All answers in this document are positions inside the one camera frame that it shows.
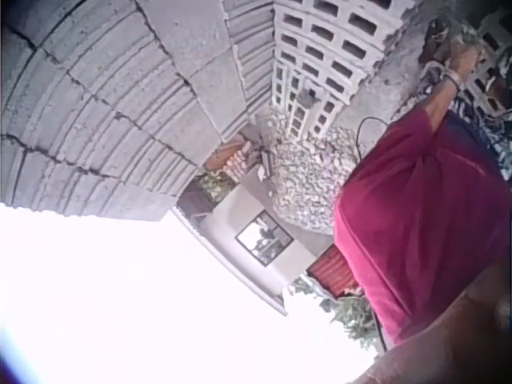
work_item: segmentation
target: red roof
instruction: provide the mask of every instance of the red roof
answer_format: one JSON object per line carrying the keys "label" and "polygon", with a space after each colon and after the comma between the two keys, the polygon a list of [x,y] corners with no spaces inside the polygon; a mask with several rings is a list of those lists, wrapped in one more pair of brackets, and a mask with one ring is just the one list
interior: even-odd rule
{"label": "red roof", "polygon": [[349,265],[335,245],[320,256],[307,273],[335,298],[343,296],[346,289],[358,286]]}

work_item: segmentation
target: magenta t-shirt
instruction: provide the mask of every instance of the magenta t-shirt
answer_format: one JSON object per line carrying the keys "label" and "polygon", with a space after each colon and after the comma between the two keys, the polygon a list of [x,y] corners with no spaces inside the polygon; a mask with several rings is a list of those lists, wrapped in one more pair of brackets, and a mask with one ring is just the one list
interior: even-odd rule
{"label": "magenta t-shirt", "polygon": [[392,124],[336,201],[334,243],[395,343],[507,257],[510,188],[450,118],[436,134],[424,110]]}

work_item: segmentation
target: black cable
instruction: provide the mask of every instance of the black cable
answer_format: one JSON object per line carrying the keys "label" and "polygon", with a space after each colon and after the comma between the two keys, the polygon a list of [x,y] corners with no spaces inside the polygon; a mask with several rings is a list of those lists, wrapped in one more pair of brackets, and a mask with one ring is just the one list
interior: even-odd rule
{"label": "black cable", "polygon": [[359,123],[359,126],[358,126],[358,132],[355,135],[355,147],[358,150],[359,162],[361,162],[361,160],[362,160],[361,149],[359,148],[359,134],[361,133],[362,125],[365,123],[366,120],[377,120],[378,122],[381,122],[382,124],[384,124],[386,127],[389,125],[387,122],[385,122],[381,118],[376,118],[374,116],[366,116],[363,120],[361,120],[361,122]]}
{"label": "black cable", "polygon": [[388,351],[388,349],[387,349],[387,345],[386,345],[386,340],[384,340],[384,334],[382,333],[381,322],[378,320],[377,314],[375,313],[374,310],[371,310],[371,316],[372,316],[372,318],[374,318],[375,328],[377,329],[378,340],[380,341],[380,343],[382,345],[382,349],[384,350],[384,353],[385,353]]}

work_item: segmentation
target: sky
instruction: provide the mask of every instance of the sky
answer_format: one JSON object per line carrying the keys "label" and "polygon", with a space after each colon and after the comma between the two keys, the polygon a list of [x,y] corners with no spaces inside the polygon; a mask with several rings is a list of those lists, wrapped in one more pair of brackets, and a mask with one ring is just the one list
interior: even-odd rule
{"label": "sky", "polygon": [[0,351],[26,384],[343,384],[374,360],[311,297],[284,317],[172,213],[0,205]]}

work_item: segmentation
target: rubble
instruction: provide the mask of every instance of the rubble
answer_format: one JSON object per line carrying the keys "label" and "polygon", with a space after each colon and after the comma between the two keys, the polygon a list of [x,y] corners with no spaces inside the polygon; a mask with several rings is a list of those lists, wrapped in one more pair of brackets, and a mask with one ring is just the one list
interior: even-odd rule
{"label": "rubble", "polygon": [[274,153],[274,208],[281,218],[306,230],[332,234],[333,201],[358,163],[353,130],[332,126],[326,139],[286,136],[286,116],[272,109],[262,129]]}

